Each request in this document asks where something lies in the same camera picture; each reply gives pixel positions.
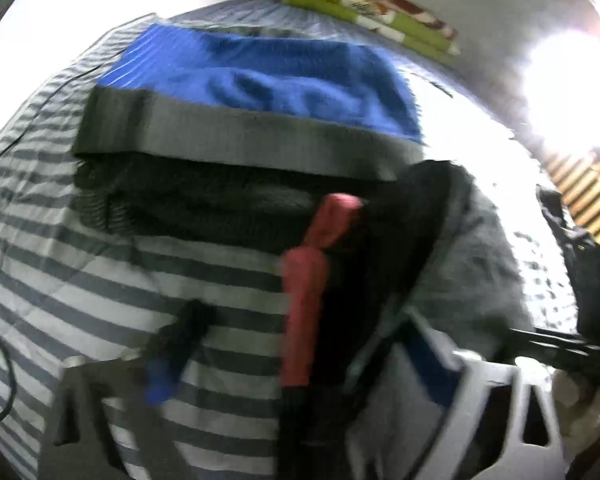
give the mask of blue fabric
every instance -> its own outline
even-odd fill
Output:
[[[450,408],[461,373],[445,368],[412,320],[401,327],[400,339],[429,399],[442,408]]]
[[[144,398],[151,406],[158,406],[173,397],[178,390],[180,378],[174,378],[169,371],[165,361],[158,359],[150,360],[145,368],[147,386]]]
[[[153,25],[98,83],[421,138],[405,80],[370,46]]]

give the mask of light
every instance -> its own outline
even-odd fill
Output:
[[[523,91],[534,133],[562,153],[600,146],[600,41],[568,31],[541,43],[530,60]]]

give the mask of gray and white striped sheet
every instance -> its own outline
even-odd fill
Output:
[[[246,480],[270,477],[274,471],[277,373],[287,305],[277,259],[168,237],[101,234],[83,227],[72,209],[76,162],[70,147],[87,95],[122,51],[156,21],[155,16],[140,18],[105,35],[35,92],[0,133],[0,150],[26,133],[0,158],[0,336],[11,349],[19,385],[14,409],[0,423],[0,450],[29,480],[36,478],[45,416],[63,365],[74,356],[107,360],[142,346],[191,299],[216,306],[218,322],[188,363],[176,397],[162,407],[167,430],[200,479]],[[476,176],[501,208],[534,321],[551,326],[555,319],[541,309],[564,301],[556,312],[567,320],[562,328],[572,330],[567,325],[575,307],[566,304],[568,294],[554,294],[558,300],[547,294],[547,287],[557,290],[556,276],[562,288],[570,287],[559,248],[527,189],[538,178],[538,168],[530,162],[526,166],[528,156],[515,152],[513,141],[473,104],[406,76],[421,108],[429,156],[444,157],[457,148],[452,158]],[[489,149],[506,147],[512,161],[504,170],[526,173],[497,176],[496,165],[481,165],[479,156],[460,146],[464,132],[440,122],[445,114],[470,121],[465,133],[480,132]],[[490,131],[497,141],[489,140]],[[471,146],[480,138],[465,140]],[[518,192],[523,219],[507,205],[515,181],[524,184]],[[543,294],[545,300],[536,298]],[[0,354],[0,410],[7,384]],[[129,473],[144,480],[147,474],[126,429],[124,406],[109,399],[106,410]]]

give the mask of mattress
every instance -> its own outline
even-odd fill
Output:
[[[48,80],[0,133],[0,335],[19,384],[0,423],[0,450],[21,477],[36,478],[48,406],[64,366],[141,347],[184,302],[213,304],[218,320],[162,406],[167,432],[200,479],[254,479],[274,472],[278,368],[286,299],[277,258],[168,237],[122,238],[87,229],[71,204],[70,147],[95,81],[152,23],[106,34]],[[572,332],[576,307],[560,249],[535,197],[542,173],[454,76],[383,38],[275,0],[237,0],[172,20],[267,25],[280,34],[373,43],[392,50],[419,108],[427,158],[451,159],[497,206],[537,326]],[[0,409],[8,397],[0,356]],[[107,417],[131,476],[147,474],[119,399]]]

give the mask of wire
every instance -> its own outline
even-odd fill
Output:
[[[97,69],[99,69],[101,66],[103,66],[109,59],[116,57],[118,54],[124,52],[123,50],[120,50],[119,52],[113,54],[112,56],[110,56],[109,58],[107,58],[106,60],[104,60],[102,63],[100,63],[99,65],[95,66],[94,68],[91,68],[89,70],[87,70],[86,72],[80,73],[78,75],[73,76],[72,78],[69,78],[67,81],[65,81],[64,83],[62,83],[56,90],[54,90],[51,95],[49,97],[47,97],[44,102],[42,103],[42,105],[40,106],[40,108],[38,109],[38,111],[35,113],[35,115],[31,118],[31,120],[29,121],[29,124],[27,125],[27,127],[22,131],[22,133],[17,136],[14,140],[12,140],[3,150],[0,151],[0,159],[11,149],[13,148],[16,144],[18,144],[22,138],[26,135],[26,133],[29,131],[29,128],[31,127],[31,125],[33,124],[33,122],[36,120],[37,116],[40,114],[40,112],[42,111],[42,109],[46,106],[46,104],[49,102],[49,100],[54,97],[56,94],[58,94],[59,91],[62,90],[62,88],[64,88],[65,86],[67,86],[69,83],[72,83],[73,81],[89,75],[92,72],[95,72]],[[0,352],[2,353],[2,357],[4,358],[4,361],[7,364],[7,375],[8,375],[8,380],[9,380],[9,397],[7,399],[7,403],[4,405],[4,408],[2,409],[2,411],[0,412],[0,422],[2,422],[5,417],[7,417],[7,415],[9,415],[9,413],[11,413],[11,410],[13,409],[13,403],[15,401],[15,397],[16,397],[16,392],[18,389],[18,383],[16,381],[16,375],[13,371],[13,361],[11,360],[11,356],[9,354],[9,350],[7,349],[3,339],[0,337]]]

